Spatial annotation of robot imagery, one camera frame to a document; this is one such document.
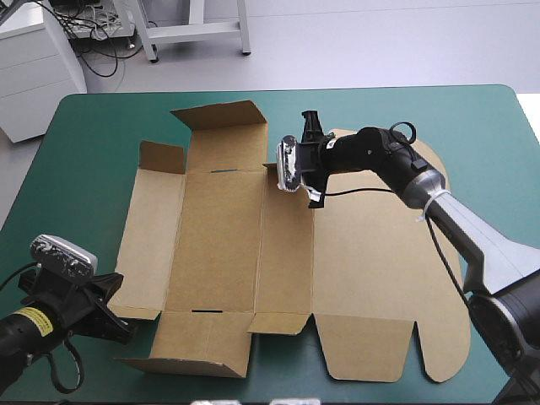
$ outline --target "table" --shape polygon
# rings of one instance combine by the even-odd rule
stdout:
[[[99,269],[115,268],[141,139],[189,144],[190,131],[169,110],[251,99],[269,121],[268,158],[285,134],[300,135],[304,110],[334,127],[389,127],[414,122],[418,137],[445,161],[454,195],[511,239],[540,246],[540,146],[513,91],[505,86],[333,89],[262,92],[71,95],[60,104],[0,232],[2,275],[30,261],[40,233],[60,235],[95,253]],[[0,294],[3,313],[22,298]],[[444,384],[428,381],[413,339],[402,379],[394,384],[334,381],[327,374],[313,321],[297,337],[255,336],[245,380],[145,375],[111,358],[146,356],[155,322],[141,322],[123,347],[76,337],[87,381],[74,401],[187,402],[236,398],[319,397],[327,402],[490,402],[506,377],[472,334],[463,369]],[[58,350],[62,373],[68,356]],[[56,401],[44,361],[34,364],[3,400]]]

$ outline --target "floor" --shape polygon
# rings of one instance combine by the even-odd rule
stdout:
[[[186,17],[186,2],[145,2],[159,25]],[[231,19],[235,4],[207,0],[205,19]],[[240,54],[239,40],[160,46],[159,63],[140,52],[112,78],[85,69],[89,92],[507,84],[540,93],[540,1],[247,0],[247,7],[250,56]],[[102,73],[114,68],[106,57],[90,62]],[[0,226],[39,143],[13,145],[0,133]]]

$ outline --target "cardboard slot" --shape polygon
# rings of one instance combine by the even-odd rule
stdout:
[[[221,314],[222,310],[192,310],[192,312],[207,312],[210,314]]]

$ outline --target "black cable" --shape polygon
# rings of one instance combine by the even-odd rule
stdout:
[[[347,190],[345,192],[325,192],[326,197],[336,197],[336,196],[344,196],[345,194],[351,194],[353,192],[391,192],[392,190],[389,190],[387,188],[376,188],[376,187],[365,187],[365,188],[354,188],[353,190]]]
[[[158,27],[158,25],[154,22],[154,21],[149,21],[150,24],[153,24],[156,26],[156,28]],[[140,46],[134,53],[132,53],[131,55],[126,55],[126,56],[122,56],[122,57],[117,57],[118,59],[129,59],[130,57],[134,57],[135,55],[137,55],[141,50],[143,49],[143,46]],[[102,51],[98,51],[97,49],[94,49],[92,48],[92,51],[95,52],[95,53],[99,53],[100,55],[103,55],[104,57],[114,57],[113,55],[109,55],[107,53],[104,53]]]
[[[95,23],[91,19],[81,19],[80,17],[73,17],[73,18],[70,18],[70,19],[66,19],[66,18],[63,18],[61,16],[59,17],[57,13],[55,13],[53,10],[51,10],[47,6],[44,6],[43,4],[38,2],[37,0],[30,0],[30,1],[32,3],[38,4],[40,7],[45,9],[50,15],[52,15],[55,18],[55,20],[60,24],[60,26],[63,28],[63,30],[67,33],[67,36],[70,37],[70,39],[72,39],[72,40],[78,39],[78,37],[73,33],[71,28],[69,28],[69,26],[68,26],[69,21],[71,21],[71,22],[73,22],[73,20],[87,21],[87,22],[90,22],[91,24],[95,25],[93,30],[95,30],[96,28],[101,29],[103,31],[103,33],[105,34],[106,39],[109,40],[109,42],[112,44],[113,51],[115,53],[115,67],[114,67],[112,73],[109,73],[109,74],[99,73],[89,65],[88,61],[82,55],[79,54],[78,57],[81,59],[81,61],[83,61],[84,65],[86,65],[86,67],[89,69],[89,71],[92,72],[93,74],[95,74],[96,76],[100,76],[101,78],[110,78],[111,76],[114,76],[116,74],[116,72],[118,71],[118,59],[117,59],[117,54],[116,54],[116,48],[114,47],[114,43],[112,42],[111,37],[109,36],[107,31],[103,28],[103,26],[98,25],[97,23]]]
[[[83,367],[83,359],[81,355],[78,353],[77,349],[72,345],[72,343],[69,341],[69,338],[66,337],[64,340],[64,346],[66,347],[67,351],[71,354],[73,361],[75,362],[75,366],[77,367],[77,384],[73,388],[66,388],[58,378],[58,369],[57,364],[54,361],[54,357],[52,357],[51,353],[45,354],[45,357],[47,361],[49,362],[49,365],[51,366],[51,381],[52,385],[57,389],[58,392],[62,394],[71,394],[72,392],[77,391],[84,382],[84,367]]]
[[[394,133],[394,129],[400,125],[406,125],[411,130],[411,137],[409,139],[405,138],[405,141],[400,139]],[[416,127],[411,122],[400,121],[392,125],[388,131],[390,132],[391,137],[408,151],[411,161],[414,162],[418,158],[418,155],[411,145],[416,141]]]
[[[19,274],[21,274],[24,270],[28,269],[28,268],[31,268],[33,266],[35,266],[37,264],[37,262],[32,262],[32,263],[28,263],[28,264],[25,264],[24,266],[22,266],[21,268],[18,268],[17,270],[15,270],[13,273],[11,273],[11,275],[6,278],[2,284],[0,284],[0,291],[2,291],[6,285],[8,285],[8,283],[13,280],[15,277],[17,277]]]
[[[467,296],[462,290],[461,285],[457,282],[457,278],[454,275],[454,272],[452,272],[452,269],[450,267],[450,264],[448,264],[448,261],[446,260],[445,254],[443,253],[442,249],[440,248],[439,241],[437,240],[437,235],[435,234],[435,231],[433,229],[433,225],[431,224],[431,219],[429,218],[429,215],[425,215],[425,222],[428,225],[429,234],[431,235],[431,240],[433,241],[433,244],[435,245],[435,249],[437,250],[437,253],[439,254],[439,257],[442,261],[442,264],[445,266],[446,272],[448,273],[448,276],[450,277],[450,280],[454,284],[454,287],[457,290],[457,293],[461,297],[463,304],[467,307],[467,310],[469,311],[469,314],[472,314],[471,306],[469,305],[469,301],[467,299]]]

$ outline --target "zip tie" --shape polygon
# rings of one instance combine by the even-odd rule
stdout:
[[[438,190],[437,192],[434,192],[433,195],[429,198],[428,202],[424,205],[424,209],[422,210],[422,213],[418,218],[416,218],[416,222],[422,222],[425,221],[425,214],[428,212],[429,205],[436,200],[438,197],[442,196],[443,194],[451,194],[449,190]]]
[[[305,184],[300,184],[300,187],[307,191],[307,195],[311,201],[321,201],[321,192],[318,192],[315,188],[311,186],[306,186]]]

